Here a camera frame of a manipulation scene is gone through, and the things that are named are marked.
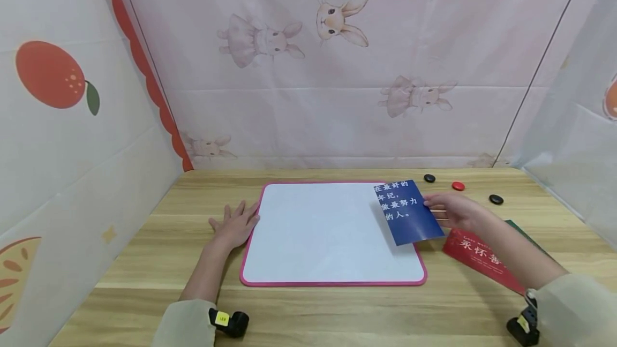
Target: black button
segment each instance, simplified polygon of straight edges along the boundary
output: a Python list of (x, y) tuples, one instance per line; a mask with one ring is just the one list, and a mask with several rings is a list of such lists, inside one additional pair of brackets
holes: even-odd
[(501, 196), (498, 196), (496, 194), (491, 194), (490, 196), (488, 196), (488, 200), (495, 205), (503, 204), (503, 198), (501, 198)]

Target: green leaf illustration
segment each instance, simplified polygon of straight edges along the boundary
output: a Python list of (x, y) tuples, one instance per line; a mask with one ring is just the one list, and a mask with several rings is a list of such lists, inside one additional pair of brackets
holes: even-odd
[(93, 84), (86, 81), (88, 87), (86, 87), (86, 100), (88, 101), (88, 108), (93, 116), (99, 113), (101, 107), (101, 98), (99, 98), (99, 92), (96, 91), (96, 87)]

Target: blue card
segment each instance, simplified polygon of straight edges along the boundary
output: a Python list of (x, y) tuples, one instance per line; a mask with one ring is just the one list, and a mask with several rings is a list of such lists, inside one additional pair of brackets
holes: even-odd
[(378, 185), (374, 189), (396, 245), (445, 236), (413, 180)]

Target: red card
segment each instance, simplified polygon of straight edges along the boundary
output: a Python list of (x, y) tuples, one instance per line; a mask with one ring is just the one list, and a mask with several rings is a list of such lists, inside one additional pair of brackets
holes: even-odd
[(492, 253), (488, 245), (484, 244), (478, 236), (460, 229), (452, 229), (443, 252), (451, 258), (470, 266), (479, 273), (486, 275), (501, 285), (515, 291), (520, 295), (525, 294), (523, 286), (516, 281), (512, 273)]

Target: wood grain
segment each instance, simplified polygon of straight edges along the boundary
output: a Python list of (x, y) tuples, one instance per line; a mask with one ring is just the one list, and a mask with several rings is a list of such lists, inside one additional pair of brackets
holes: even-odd
[[(437, 182), (422, 181), (430, 172)], [(557, 261), (617, 291), (617, 254), (569, 210), (516, 169), (193, 171), (183, 174), (146, 224), (53, 340), (53, 347), (149, 346), (165, 308), (183, 289), (212, 237), (208, 217), (228, 202), (256, 201), (268, 182), (415, 179), (422, 192), (464, 182), (467, 196), (511, 218)], [(491, 193), (505, 200), (488, 201)], [(418, 287), (252, 289), (232, 254), (219, 297), (227, 312), (251, 316), (243, 346), (516, 346), (505, 322), (524, 301), (447, 257), (443, 240), (419, 249), (428, 280)], [(220, 335), (218, 346), (240, 343)]]

